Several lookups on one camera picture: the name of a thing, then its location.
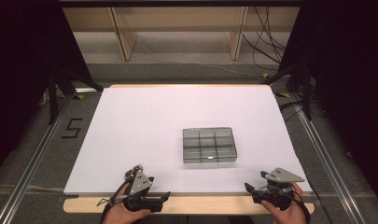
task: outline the floor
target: floor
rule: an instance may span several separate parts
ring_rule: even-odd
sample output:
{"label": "floor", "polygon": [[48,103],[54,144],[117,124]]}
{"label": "floor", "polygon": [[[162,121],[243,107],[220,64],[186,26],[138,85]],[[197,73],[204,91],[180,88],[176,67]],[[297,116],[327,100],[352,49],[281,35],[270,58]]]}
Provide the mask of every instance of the floor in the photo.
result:
{"label": "floor", "polygon": [[[285,46],[288,35],[279,33],[273,37]],[[265,76],[275,74],[278,67],[258,51],[253,53],[245,41],[239,60],[233,61],[223,33],[140,33],[128,62],[121,60],[112,33],[76,33],[75,36],[93,79],[104,86],[116,82],[192,83],[193,79],[199,83],[260,83]],[[254,33],[245,37],[253,44],[258,40]],[[258,47],[277,60],[270,45],[260,40]],[[288,77],[283,77],[272,84],[280,105],[301,98],[300,91],[286,95],[287,80]],[[5,204],[14,204],[5,223],[99,222],[99,214],[63,211],[64,184],[99,98],[100,93],[93,91],[69,99],[61,96],[62,115],[54,128],[49,126],[47,95],[40,99],[37,114],[21,144],[0,169],[0,214],[11,208]],[[343,154],[343,142],[317,104],[315,95],[311,114],[313,120],[307,120],[298,105],[282,111],[296,154],[313,185],[312,223],[378,223],[378,199],[355,161]],[[66,130],[72,119],[80,119],[76,123],[77,138],[63,138],[72,134]],[[22,192],[17,192],[19,186],[23,186]],[[270,223],[273,217],[252,219],[255,223]]]}

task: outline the gray carpet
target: gray carpet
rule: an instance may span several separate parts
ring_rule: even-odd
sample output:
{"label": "gray carpet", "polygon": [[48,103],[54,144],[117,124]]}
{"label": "gray carpet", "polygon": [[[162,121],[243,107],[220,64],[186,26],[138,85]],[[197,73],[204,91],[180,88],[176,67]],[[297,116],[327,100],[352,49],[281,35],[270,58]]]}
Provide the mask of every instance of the gray carpet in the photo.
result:
{"label": "gray carpet", "polygon": [[[117,83],[260,83],[266,71],[255,65],[223,65],[224,69],[237,71],[232,73],[220,68],[198,64],[89,64],[93,80],[108,87]],[[286,92],[288,77],[283,77],[274,84],[274,92]],[[76,87],[87,87],[75,82]],[[67,214],[63,211],[63,188],[75,163],[77,154],[84,140],[91,118],[100,99],[100,93],[85,94],[82,99],[73,99],[64,111],[57,132],[52,136],[47,152],[39,164],[21,205],[12,223],[98,223],[99,214]],[[278,97],[278,104],[291,102],[291,98]],[[366,182],[355,162],[344,156],[344,145],[339,135],[329,123],[327,115],[314,99],[311,103],[313,123],[333,158],[343,181],[354,195],[360,210],[368,223],[378,223],[378,199]],[[311,139],[304,130],[294,106],[282,112],[287,129],[301,162],[301,165],[321,197],[321,202],[329,211],[333,223],[349,223],[348,215],[329,181],[321,160],[317,157]],[[71,127],[80,128],[75,132],[66,130],[71,119]],[[19,147],[12,151],[0,169],[0,209],[6,202],[13,187],[20,180],[26,165],[31,159],[49,122],[49,105],[39,107],[36,116],[22,137]],[[312,223],[329,223],[326,213],[315,195],[315,212]],[[271,216],[255,216],[256,223],[271,223]]]}

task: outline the aluminum rail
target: aluminum rail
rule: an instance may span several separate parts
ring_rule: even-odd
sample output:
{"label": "aluminum rail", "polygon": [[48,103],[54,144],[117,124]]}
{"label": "aluminum rail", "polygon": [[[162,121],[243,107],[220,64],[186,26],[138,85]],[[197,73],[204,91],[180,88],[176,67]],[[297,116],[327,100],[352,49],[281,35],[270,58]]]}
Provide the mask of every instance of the aluminum rail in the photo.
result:
{"label": "aluminum rail", "polygon": [[54,122],[51,123],[46,129],[46,132],[43,135],[39,145],[37,146],[37,149],[34,155],[32,156],[31,160],[26,166],[26,169],[23,172],[21,179],[19,180],[18,184],[15,186],[6,204],[1,210],[0,224],[10,223],[15,213],[17,212],[17,209],[20,206],[22,198],[25,195],[25,191],[27,187],[29,186],[29,183],[31,182],[32,178],[34,177],[37,167],[39,166],[44,155],[46,154],[47,148],[49,146],[49,142],[51,141],[53,135],[55,134],[56,129],[58,128],[60,124],[63,112],[67,108],[71,100],[72,100],[71,95],[64,96],[61,102],[60,108],[59,108],[60,113],[58,113],[58,116],[56,117]]}
{"label": "aluminum rail", "polygon": [[[291,93],[291,96],[292,96],[293,101],[300,100],[297,93]],[[299,113],[301,122],[305,128],[305,131],[308,133],[312,143],[314,144],[315,151],[319,159],[322,161],[322,164],[325,167],[326,173],[329,176],[331,184],[336,190],[336,193],[338,197],[340,198],[343,208],[345,209],[346,214],[351,220],[351,223],[356,223],[356,224],[366,223],[364,216],[362,215],[362,213],[360,212],[357,206],[357,202],[355,201],[354,197],[351,195],[348,187],[343,182],[343,179],[340,173],[338,172],[338,169],[336,168],[333,160],[331,159],[331,156],[326,150],[325,145],[323,145],[323,142],[320,139],[320,136],[317,133],[314,124],[305,117],[304,113],[301,112],[301,107],[299,105],[296,105],[296,110]]]}

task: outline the finger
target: finger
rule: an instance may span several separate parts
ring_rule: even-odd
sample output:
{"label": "finger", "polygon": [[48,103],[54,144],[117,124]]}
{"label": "finger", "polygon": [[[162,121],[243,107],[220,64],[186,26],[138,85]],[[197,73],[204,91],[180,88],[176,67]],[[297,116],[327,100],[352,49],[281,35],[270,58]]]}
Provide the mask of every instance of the finger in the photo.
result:
{"label": "finger", "polygon": [[269,203],[265,200],[261,201],[261,204],[265,207],[265,209],[267,209],[274,216],[277,215],[279,212],[281,212],[279,209],[273,206],[272,203]]}
{"label": "finger", "polygon": [[130,186],[129,183],[127,183],[126,185],[124,185],[124,187],[122,187],[122,189],[119,191],[119,195],[123,195],[125,190],[128,188],[128,186]]}
{"label": "finger", "polygon": [[143,210],[139,210],[137,212],[134,212],[133,213],[133,217],[134,217],[135,220],[137,220],[137,219],[141,219],[141,218],[147,217],[150,214],[151,214],[150,210],[143,209]]}

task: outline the wooden panel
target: wooden panel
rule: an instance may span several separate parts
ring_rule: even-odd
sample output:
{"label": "wooden panel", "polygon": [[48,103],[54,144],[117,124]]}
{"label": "wooden panel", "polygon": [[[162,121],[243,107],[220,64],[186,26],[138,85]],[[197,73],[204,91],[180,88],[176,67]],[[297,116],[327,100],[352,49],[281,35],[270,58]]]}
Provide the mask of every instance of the wooden panel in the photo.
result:
{"label": "wooden panel", "polygon": [[127,26],[121,17],[118,16],[118,13],[114,7],[109,9],[110,19],[114,25],[114,31],[116,34],[116,39],[118,41],[119,50],[121,52],[121,59],[123,61],[128,61],[133,54],[133,47],[138,37],[137,32],[124,31],[127,30]]}
{"label": "wooden panel", "polygon": [[[271,31],[291,32],[294,22],[296,21],[297,14],[299,13],[299,9],[299,7],[270,7],[268,18],[271,25]],[[262,30],[258,13],[262,22],[266,22],[266,7],[250,7],[245,23],[246,32],[260,32]]]}
{"label": "wooden panel", "polygon": [[[102,199],[103,197],[66,199],[63,210],[67,213],[102,213],[105,206],[96,206]],[[310,214],[314,212],[313,203],[305,203],[305,206]],[[157,214],[250,216],[269,212],[261,204],[253,203],[251,196],[171,196]]]}
{"label": "wooden panel", "polygon": [[114,32],[107,7],[70,7],[63,12],[73,32]]}
{"label": "wooden panel", "polygon": [[129,31],[236,31],[241,7],[120,7]]}
{"label": "wooden panel", "polygon": [[227,32],[226,36],[229,41],[230,55],[233,60],[238,60],[239,51],[241,49],[241,42],[245,28],[245,21],[247,16],[248,7],[241,8],[241,21],[236,27],[235,32]]}

